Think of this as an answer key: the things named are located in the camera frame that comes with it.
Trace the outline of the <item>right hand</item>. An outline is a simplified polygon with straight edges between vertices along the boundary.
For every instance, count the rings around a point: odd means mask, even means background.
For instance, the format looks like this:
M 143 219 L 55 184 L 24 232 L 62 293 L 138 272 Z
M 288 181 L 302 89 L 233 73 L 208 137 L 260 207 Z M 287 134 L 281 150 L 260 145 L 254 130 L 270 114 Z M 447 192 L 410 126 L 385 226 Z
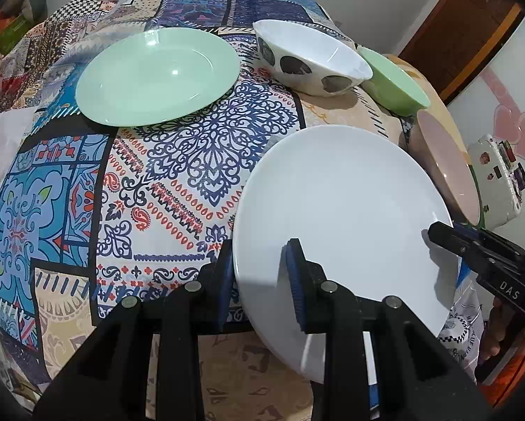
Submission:
M 514 310 L 503 303 L 499 298 L 494 298 L 488 325 L 483 332 L 479 346 L 479 362 L 483 363 L 500 352 L 500 345 L 508 335 L 509 324 L 514 315 Z M 525 328 L 514 341 L 520 353 L 525 352 Z

